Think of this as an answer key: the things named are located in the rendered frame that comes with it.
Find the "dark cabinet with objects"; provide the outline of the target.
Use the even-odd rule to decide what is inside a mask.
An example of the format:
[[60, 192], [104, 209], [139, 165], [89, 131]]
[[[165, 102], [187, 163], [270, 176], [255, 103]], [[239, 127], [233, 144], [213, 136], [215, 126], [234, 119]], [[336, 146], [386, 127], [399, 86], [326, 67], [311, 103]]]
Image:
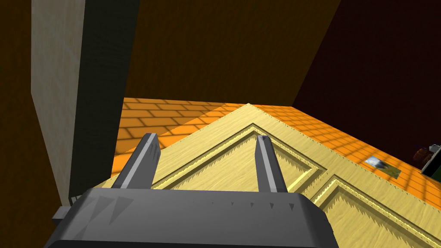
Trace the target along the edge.
[[421, 174], [441, 182], [441, 144], [420, 147], [413, 160], [419, 164]]

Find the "landscape picture on wall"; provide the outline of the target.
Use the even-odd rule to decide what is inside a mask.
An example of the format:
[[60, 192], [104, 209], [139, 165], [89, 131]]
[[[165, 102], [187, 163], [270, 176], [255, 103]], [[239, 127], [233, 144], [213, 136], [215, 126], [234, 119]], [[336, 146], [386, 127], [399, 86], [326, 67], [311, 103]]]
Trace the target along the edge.
[[391, 176], [392, 178], [397, 179], [401, 174], [401, 170], [399, 170], [396, 167], [393, 167], [390, 164], [387, 164], [386, 162], [384, 162], [374, 156], [371, 156], [370, 158], [365, 160], [365, 162], [368, 165], [370, 165], [370, 166], [382, 171], [383, 173]]

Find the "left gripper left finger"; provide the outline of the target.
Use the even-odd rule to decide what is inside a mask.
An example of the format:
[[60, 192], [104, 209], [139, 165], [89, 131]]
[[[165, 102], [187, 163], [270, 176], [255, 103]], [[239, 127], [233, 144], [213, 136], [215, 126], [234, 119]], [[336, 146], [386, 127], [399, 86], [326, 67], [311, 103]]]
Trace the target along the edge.
[[158, 135], [156, 133], [145, 134], [113, 183], [112, 188], [150, 189], [160, 155]]

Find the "yellow panelled wooden door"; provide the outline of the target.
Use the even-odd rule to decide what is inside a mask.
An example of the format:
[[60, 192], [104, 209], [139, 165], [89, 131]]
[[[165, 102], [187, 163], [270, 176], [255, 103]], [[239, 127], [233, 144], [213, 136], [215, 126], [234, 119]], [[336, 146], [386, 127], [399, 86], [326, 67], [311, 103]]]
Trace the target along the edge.
[[340, 248], [441, 248], [441, 211], [247, 104], [161, 152], [154, 189], [256, 191], [269, 136], [289, 192], [322, 209]]

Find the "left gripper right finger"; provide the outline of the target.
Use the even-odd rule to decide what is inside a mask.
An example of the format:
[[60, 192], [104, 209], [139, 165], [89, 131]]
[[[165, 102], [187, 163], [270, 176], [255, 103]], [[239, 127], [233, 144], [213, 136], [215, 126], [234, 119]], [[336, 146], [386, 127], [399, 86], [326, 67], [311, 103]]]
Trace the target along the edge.
[[268, 136], [257, 136], [255, 165], [259, 192], [288, 192], [272, 141]]

